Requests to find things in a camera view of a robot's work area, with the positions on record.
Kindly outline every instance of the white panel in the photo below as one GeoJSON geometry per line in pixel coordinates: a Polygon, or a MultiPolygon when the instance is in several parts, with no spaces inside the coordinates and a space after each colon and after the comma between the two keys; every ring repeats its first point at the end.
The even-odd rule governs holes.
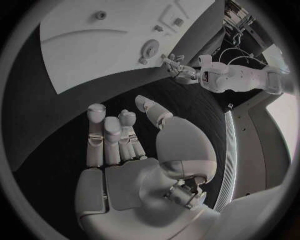
{"type": "Polygon", "coordinates": [[[214,0],[65,0],[40,24],[43,60],[59,94],[109,74],[160,67],[195,20],[214,0]],[[97,20],[95,13],[107,17],[97,20]],[[183,20],[182,26],[174,20],[183,20]],[[154,30],[163,27],[162,32],[154,30]],[[148,40],[159,41],[157,54],[139,63],[148,40]]]}
{"type": "Polygon", "coordinates": [[[280,129],[287,145],[290,159],[292,160],[297,147],[299,127],[299,114],[296,96],[284,93],[269,104],[266,109],[280,129]]]}

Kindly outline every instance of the cable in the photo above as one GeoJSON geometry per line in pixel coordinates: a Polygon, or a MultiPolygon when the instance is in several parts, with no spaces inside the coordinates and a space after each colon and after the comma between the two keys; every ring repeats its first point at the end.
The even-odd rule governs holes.
{"type": "Polygon", "coordinates": [[[242,58],[253,59],[253,60],[259,62],[259,63],[262,64],[262,65],[265,65],[265,66],[268,65],[268,64],[265,64],[264,62],[262,62],[262,61],[256,59],[255,57],[252,57],[252,56],[237,56],[237,57],[235,57],[234,59],[230,60],[229,63],[227,63],[227,65],[230,65],[233,61],[235,61],[235,60],[237,60],[237,59],[242,59],[242,58]]]}
{"type": "Polygon", "coordinates": [[[228,51],[228,50],[233,50],[233,49],[240,50],[242,53],[245,53],[245,54],[247,54],[248,56],[250,56],[250,54],[249,54],[248,52],[246,52],[246,51],[244,51],[244,50],[242,50],[242,49],[240,49],[240,48],[238,48],[238,47],[229,47],[229,48],[225,49],[224,51],[222,51],[222,53],[220,54],[220,57],[219,57],[219,62],[221,62],[221,57],[222,57],[222,55],[223,55],[226,51],[228,51]]]}

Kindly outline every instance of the robotic arm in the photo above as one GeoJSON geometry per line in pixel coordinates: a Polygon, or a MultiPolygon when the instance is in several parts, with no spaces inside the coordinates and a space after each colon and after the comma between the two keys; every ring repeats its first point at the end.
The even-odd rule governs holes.
{"type": "Polygon", "coordinates": [[[241,65],[226,65],[222,62],[212,62],[211,55],[199,56],[200,70],[190,66],[181,65],[183,59],[171,54],[170,59],[161,56],[166,63],[168,71],[175,81],[180,84],[201,84],[201,86],[214,93],[226,90],[247,92],[252,89],[262,89],[269,94],[293,94],[293,84],[282,74],[278,68],[266,66],[253,69],[241,65]]]}

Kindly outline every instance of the circular fitting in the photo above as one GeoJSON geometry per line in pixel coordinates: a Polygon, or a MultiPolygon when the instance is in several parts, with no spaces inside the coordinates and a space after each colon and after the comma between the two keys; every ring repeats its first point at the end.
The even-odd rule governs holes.
{"type": "Polygon", "coordinates": [[[160,43],[155,39],[147,41],[141,48],[141,56],[144,59],[152,58],[159,51],[160,43]]]}
{"type": "Polygon", "coordinates": [[[98,11],[95,14],[96,19],[104,20],[107,17],[107,13],[105,11],[98,11]]]}

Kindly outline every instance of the black floor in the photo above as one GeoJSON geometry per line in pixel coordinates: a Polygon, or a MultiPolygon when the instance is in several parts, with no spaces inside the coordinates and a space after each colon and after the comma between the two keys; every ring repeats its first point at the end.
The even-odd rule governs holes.
{"type": "MultiPolygon", "coordinates": [[[[224,113],[212,94],[200,85],[179,85],[169,78],[131,90],[104,102],[107,116],[121,110],[136,113],[135,131],[148,157],[156,157],[156,129],[135,107],[136,95],[162,104],[174,115],[188,119],[201,128],[212,142],[217,155],[217,173],[204,188],[205,203],[213,207],[221,187],[226,157],[224,113]]],[[[29,202],[56,230],[70,239],[86,239],[79,228],[74,195],[77,180],[85,169],[88,120],[83,113],[48,137],[15,173],[29,202]]]]}

